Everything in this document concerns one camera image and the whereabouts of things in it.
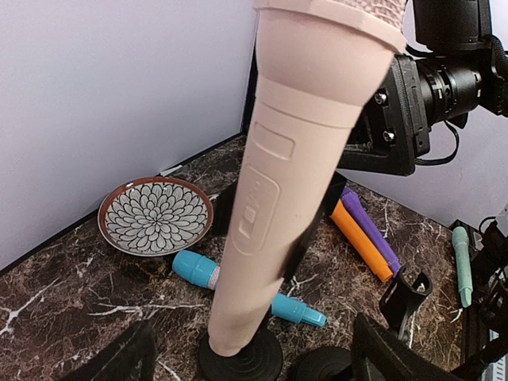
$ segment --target black suction cup base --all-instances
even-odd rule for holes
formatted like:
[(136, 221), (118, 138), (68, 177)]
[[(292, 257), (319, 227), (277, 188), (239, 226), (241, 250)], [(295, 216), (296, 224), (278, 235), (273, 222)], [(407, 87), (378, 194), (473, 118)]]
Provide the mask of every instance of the black suction cup base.
[(208, 333), (199, 345), (199, 366), (207, 381), (276, 381), (283, 367), (279, 341), (262, 328), (236, 356), (221, 357), (208, 344)]
[(301, 357), (291, 381), (332, 381), (351, 363), (351, 352), (339, 347), (320, 347)]

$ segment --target purple cylindrical object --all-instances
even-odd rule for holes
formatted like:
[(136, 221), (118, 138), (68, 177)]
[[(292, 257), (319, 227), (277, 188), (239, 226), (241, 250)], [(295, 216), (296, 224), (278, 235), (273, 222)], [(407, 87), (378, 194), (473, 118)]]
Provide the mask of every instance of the purple cylindrical object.
[(341, 195), (341, 200), (344, 204), (344, 208), (348, 211), (349, 214), (351, 214), (351, 217), (353, 217), (358, 226), (364, 231), (367, 237), (378, 249), (379, 253), (388, 263), (388, 267), (394, 273), (394, 276), (396, 276), (400, 270), (400, 263), (398, 262), (398, 258), (395, 255), (394, 251), (391, 249), (390, 245), (381, 235), (381, 232), (378, 230), (378, 228), (375, 227), (372, 219), (368, 216), (367, 212), (362, 207), (358, 195), (349, 188), (345, 188), (344, 192)]

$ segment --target camera screw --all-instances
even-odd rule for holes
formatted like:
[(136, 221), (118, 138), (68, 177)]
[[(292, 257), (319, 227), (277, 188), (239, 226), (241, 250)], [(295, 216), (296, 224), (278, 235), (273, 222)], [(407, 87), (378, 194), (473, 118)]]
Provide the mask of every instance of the camera screw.
[(391, 131), (383, 131), (383, 139), (387, 143), (391, 143), (395, 140), (395, 134)]
[(378, 105), (382, 106), (387, 102), (388, 97), (384, 93), (376, 93), (374, 95), (374, 100)]

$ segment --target marble countertop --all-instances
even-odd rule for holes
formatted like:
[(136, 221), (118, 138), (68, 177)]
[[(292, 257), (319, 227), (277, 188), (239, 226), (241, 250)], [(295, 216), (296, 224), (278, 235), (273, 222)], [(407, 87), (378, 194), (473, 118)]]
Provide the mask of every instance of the marble countertop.
[[(173, 176), (214, 199), (237, 178), (243, 147), (244, 138), (238, 137)], [(454, 368), (462, 321), (450, 232), (368, 189), (349, 186), (406, 265), (406, 274), (425, 271), (433, 281), (433, 293), (408, 323), (412, 349), (437, 366)], [(219, 260), (224, 241), (209, 234), (192, 249)], [(321, 221), (294, 280), (283, 289), (325, 313), (328, 322), (316, 329), (270, 320), (283, 347), (283, 375), (307, 350), (348, 347), (357, 312), (384, 324), (377, 306), (387, 287), (337, 227)], [(211, 291), (181, 280), (165, 259), (140, 259), (110, 247), (96, 220), (89, 220), (0, 278), (0, 380), (58, 379), (141, 319), (148, 319), (157, 333), (156, 379), (200, 379), (196, 348), (212, 297)]]

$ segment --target blue plastic object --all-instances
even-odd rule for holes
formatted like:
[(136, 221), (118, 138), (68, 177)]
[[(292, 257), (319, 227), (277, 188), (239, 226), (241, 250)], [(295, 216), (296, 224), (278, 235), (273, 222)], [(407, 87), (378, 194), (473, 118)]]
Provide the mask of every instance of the blue plastic object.
[[(195, 286), (215, 290), (220, 268), (212, 260), (196, 252), (182, 250), (173, 260), (173, 271)], [(271, 304), (271, 313), (293, 323), (323, 327), (326, 316), (309, 308), (304, 302), (277, 294)]]

